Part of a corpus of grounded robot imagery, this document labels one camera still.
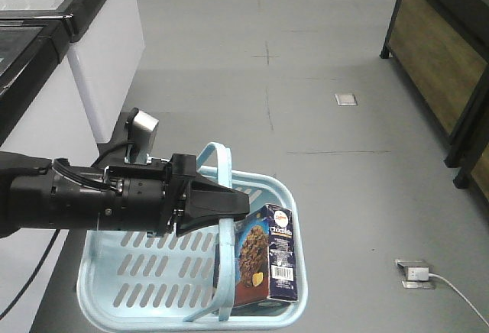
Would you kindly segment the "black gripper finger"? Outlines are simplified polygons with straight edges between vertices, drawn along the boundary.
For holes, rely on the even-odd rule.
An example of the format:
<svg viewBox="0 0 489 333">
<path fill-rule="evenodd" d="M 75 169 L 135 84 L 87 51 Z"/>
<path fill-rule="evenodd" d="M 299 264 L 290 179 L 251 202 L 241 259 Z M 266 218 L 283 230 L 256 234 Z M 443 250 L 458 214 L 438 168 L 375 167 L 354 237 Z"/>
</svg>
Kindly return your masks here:
<svg viewBox="0 0 489 333">
<path fill-rule="evenodd" d="M 183 215 L 176 221 L 176 236 L 180 238 L 200 228 L 217 225 L 219 220 L 220 218 L 215 216 L 191 218 L 188 215 Z"/>
<path fill-rule="evenodd" d="M 185 219 L 241 219 L 249 213 L 249 196 L 197 173 L 186 190 Z"/>
</svg>

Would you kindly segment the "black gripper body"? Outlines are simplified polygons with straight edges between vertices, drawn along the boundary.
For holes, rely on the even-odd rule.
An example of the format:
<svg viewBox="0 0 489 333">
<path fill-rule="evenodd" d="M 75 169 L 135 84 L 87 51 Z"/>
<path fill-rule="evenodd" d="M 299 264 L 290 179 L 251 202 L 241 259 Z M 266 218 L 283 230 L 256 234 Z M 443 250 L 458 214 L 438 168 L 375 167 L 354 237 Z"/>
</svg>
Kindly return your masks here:
<svg viewBox="0 0 489 333">
<path fill-rule="evenodd" d="M 173 231 L 176 215 L 183 209 L 186 186 L 196 177 L 196 156 L 173 154 L 169 160 L 154 158 L 145 165 L 109 165 L 105 177 L 115 187 L 105 228 L 162 237 Z"/>
</svg>

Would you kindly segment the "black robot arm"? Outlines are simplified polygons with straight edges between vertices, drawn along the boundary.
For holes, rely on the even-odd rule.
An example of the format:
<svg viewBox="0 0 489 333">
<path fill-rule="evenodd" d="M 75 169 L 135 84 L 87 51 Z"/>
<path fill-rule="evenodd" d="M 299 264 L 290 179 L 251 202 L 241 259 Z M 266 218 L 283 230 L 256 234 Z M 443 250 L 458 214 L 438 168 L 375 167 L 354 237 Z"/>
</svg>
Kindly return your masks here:
<svg viewBox="0 0 489 333">
<path fill-rule="evenodd" d="M 1 154 L 2 237 L 22 228 L 181 237 L 249 212 L 248 195 L 198 173 L 193 155 L 99 169 L 72 166 L 65 158 Z"/>
</svg>

